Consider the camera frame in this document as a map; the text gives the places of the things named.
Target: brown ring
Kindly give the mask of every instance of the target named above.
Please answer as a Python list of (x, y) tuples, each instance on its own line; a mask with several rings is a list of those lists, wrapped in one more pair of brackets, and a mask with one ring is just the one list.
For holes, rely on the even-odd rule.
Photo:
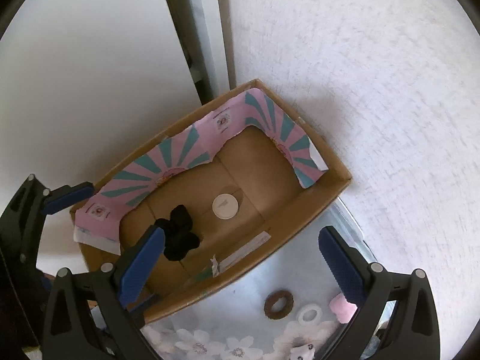
[[(273, 305), (279, 300), (285, 298), (286, 305), (280, 311), (272, 311)], [(274, 292), (270, 295), (267, 300), (265, 301), (265, 305), (263, 307), (263, 311), (265, 315), (270, 319), (282, 319), (285, 318), (293, 309), (293, 295), (291, 292), (286, 290), (280, 290)]]

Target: pink and teal patterned paper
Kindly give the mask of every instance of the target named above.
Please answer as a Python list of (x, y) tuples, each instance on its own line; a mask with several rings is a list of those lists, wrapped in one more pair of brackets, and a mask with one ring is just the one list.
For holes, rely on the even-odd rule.
[(119, 171), (76, 212), (75, 241), (120, 254), (123, 216), (172, 176), (211, 162), (227, 140), (248, 126), (259, 128), (275, 143), (303, 188), (328, 170), (305, 131), (261, 90), (252, 88)]

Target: white ring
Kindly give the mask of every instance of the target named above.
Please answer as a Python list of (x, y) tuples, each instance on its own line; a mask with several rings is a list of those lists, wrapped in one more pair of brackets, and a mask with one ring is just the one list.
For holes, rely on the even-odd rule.
[[(315, 318), (313, 318), (313, 320), (306, 321), (303, 319), (303, 317), (309, 311), (316, 311), (317, 314), (315, 315)], [(297, 314), (297, 321), (302, 326), (318, 325), (321, 319), (322, 319), (322, 309), (318, 304), (315, 304), (315, 303), (310, 303), (310, 304), (307, 304), (306, 306), (303, 306)]]

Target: printed logo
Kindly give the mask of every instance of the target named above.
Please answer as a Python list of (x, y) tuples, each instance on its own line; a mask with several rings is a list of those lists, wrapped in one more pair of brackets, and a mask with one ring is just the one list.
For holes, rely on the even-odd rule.
[(156, 181), (157, 186), (160, 186), (160, 184), (163, 184), (164, 182), (171, 179), (173, 176), (177, 175), (178, 173), (183, 172), (184, 170), (186, 170), (186, 169), (184, 169), (184, 168), (173, 168), (173, 169), (167, 170), (164, 174), (162, 174), (162, 177), (160, 177)]
[(283, 156), (286, 158), (288, 162), (293, 166), (293, 161), (292, 161), (292, 156), (290, 155), (289, 150), (282, 144), (278, 143), (275, 139), (270, 138), (272, 142), (275, 144), (277, 147), (278, 151), (283, 154)]
[(88, 214), (101, 222), (108, 216), (109, 213), (110, 209), (108, 207), (97, 203), (88, 209)]
[(230, 120), (231, 116), (230, 110), (228, 108), (225, 111), (222, 111), (214, 116), (213, 121), (215, 123), (218, 134), (224, 132), (227, 128), (229, 128)]

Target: cardboard box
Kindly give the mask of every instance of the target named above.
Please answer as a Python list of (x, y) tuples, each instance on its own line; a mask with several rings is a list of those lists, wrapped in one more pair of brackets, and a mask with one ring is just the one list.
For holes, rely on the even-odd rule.
[[(123, 218), (122, 248), (134, 245), (155, 219), (168, 219), (170, 211), (179, 204), (187, 207), (193, 219), (193, 232), (200, 237), (201, 245), (180, 262), (160, 257), (146, 290), (158, 293), (162, 300), (146, 311), (147, 323), (195, 303), (240, 278), (294, 237), (350, 183), (349, 171), (322, 137), (289, 104), (256, 79), (216, 98), (159, 133), (114, 167), (95, 187), (99, 190), (114, 174), (165, 137), (180, 133), (249, 88), (261, 89), (304, 129), (329, 170), (314, 185), (303, 189), (282, 153), (260, 130), (250, 126), (230, 139), (213, 162), (183, 172), (152, 192)], [(230, 193), (239, 202), (238, 213), (230, 220), (219, 219), (213, 214), (212, 202), (220, 193)], [(75, 211), (83, 204), (85, 202), (72, 208), (73, 219)], [(212, 277), (207, 267), (211, 266), (210, 259), (214, 255), (220, 262), (262, 232), (271, 238), (220, 275)], [(80, 244), (80, 248), (90, 270), (97, 270), (102, 263), (118, 258), (85, 244)]]

